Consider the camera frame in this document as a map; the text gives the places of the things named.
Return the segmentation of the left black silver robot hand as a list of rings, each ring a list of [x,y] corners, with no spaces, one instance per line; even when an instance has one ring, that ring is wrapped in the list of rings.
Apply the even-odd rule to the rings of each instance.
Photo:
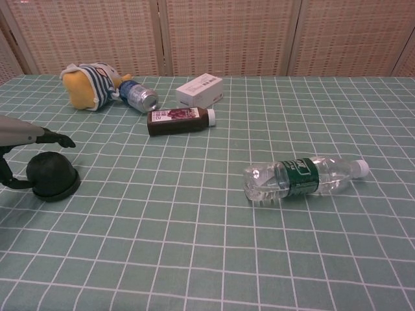
[[[18,180],[4,159],[13,148],[28,144],[58,143],[64,148],[74,148],[75,142],[68,136],[50,131],[47,128],[1,116],[1,184],[11,189],[29,189],[33,183]]]

